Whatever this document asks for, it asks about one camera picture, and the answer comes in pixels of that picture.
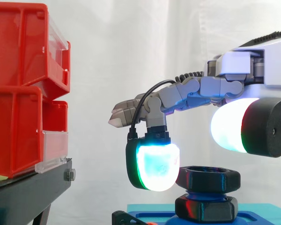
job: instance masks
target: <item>red storage drawer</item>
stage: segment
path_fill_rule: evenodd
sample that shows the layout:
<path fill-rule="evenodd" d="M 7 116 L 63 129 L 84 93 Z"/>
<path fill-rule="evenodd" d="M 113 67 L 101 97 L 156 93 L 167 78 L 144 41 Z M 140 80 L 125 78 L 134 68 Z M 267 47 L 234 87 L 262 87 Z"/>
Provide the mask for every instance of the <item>red storage drawer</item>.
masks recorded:
<path fill-rule="evenodd" d="M 37 86 L 44 99 L 70 91 L 70 44 L 47 6 L 0 2 L 0 86 Z"/>
<path fill-rule="evenodd" d="M 66 156 L 67 103 L 43 101 L 38 87 L 0 87 L 0 175 L 42 173 Z"/>

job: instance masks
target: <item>white backdrop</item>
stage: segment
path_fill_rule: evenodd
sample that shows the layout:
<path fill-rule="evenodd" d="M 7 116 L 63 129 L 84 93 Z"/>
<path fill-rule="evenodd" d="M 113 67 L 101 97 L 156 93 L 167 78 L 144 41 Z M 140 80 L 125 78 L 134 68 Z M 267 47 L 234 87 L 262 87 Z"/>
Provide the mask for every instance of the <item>white backdrop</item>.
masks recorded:
<path fill-rule="evenodd" d="M 71 42 L 69 157 L 77 178 L 51 207 L 49 225 L 109 225 L 130 203 L 174 203 L 184 190 L 132 187 L 126 174 L 128 129 L 107 121 L 117 102 L 158 81 L 203 68 L 207 58 L 281 30 L 281 0 L 44 0 Z M 216 107 L 168 118 L 181 164 L 237 170 L 241 203 L 281 207 L 281 158 L 229 152 L 210 134 Z M 144 133 L 145 125 L 139 126 Z"/>

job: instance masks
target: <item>bolt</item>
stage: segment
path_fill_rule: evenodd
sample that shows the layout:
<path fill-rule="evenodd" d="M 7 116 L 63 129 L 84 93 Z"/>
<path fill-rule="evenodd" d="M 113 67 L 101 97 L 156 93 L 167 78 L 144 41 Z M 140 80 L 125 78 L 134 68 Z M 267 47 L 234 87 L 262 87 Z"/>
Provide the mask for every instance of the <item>bolt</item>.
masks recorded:
<path fill-rule="evenodd" d="M 122 219 L 122 220 L 120 221 L 120 225 L 126 225 L 126 221 Z"/>
<path fill-rule="evenodd" d="M 66 181 L 74 181 L 76 178 L 76 170 L 66 169 L 64 178 Z"/>

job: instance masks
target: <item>glowing sensor pad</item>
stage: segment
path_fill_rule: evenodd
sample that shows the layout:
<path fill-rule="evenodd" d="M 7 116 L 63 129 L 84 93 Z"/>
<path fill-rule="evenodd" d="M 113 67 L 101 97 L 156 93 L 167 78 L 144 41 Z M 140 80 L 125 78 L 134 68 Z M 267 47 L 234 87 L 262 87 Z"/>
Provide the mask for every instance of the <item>glowing sensor pad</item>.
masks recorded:
<path fill-rule="evenodd" d="M 140 146 L 136 153 L 138 175 L 152 191 L 165 191 L 175 183 L 180 165 L 180 150 L 174 144 Z"/>
<path fill-rule="evenodd" d="M 243 98 L 220 107 L 211 120 L 211 134 L 223 148 L 246 152 L 241 138 L 244 113 L 258 98 Z"/>

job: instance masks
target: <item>blue base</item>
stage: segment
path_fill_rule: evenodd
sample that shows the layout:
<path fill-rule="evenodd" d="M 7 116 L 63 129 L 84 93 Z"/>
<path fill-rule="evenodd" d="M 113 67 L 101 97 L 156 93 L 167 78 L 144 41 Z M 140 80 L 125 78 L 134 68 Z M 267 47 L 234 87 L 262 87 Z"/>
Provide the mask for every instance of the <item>blue base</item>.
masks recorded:
<path fill-rule="evenodd" d="M 180 219 L 175 215 L 174 211 L 134 211 L 129 213 L 131 216 L 142 218 L 170 218 L 166 222 L 156 222 L 158 225 L 198 225 L 198 223 Z M 266 219 L 258 216 L 253 212 L 240 211 L 237 218 L 232 223 L 217 223 L 204 225 L 274 225 Z"/>
<path fill-rule="evenodd" d="M 281 208 L 272 204 L 238 204 L 240 211 L 250 211 L 258 214 L 266 221 L 274 225 L 281 225 Z M 141 214 L 139 219 L 144 222 L 155 221 L 158 225 L 165 224 L 171 217 L 175 215 L 174 204 L 130 204 L 127 206 L 127 212 L 146 211 L 149 213 L 163 211 L 162 216 L 159 214 Z M 247 222 L 248 225 L 256 225 L 254 221 Z"/>

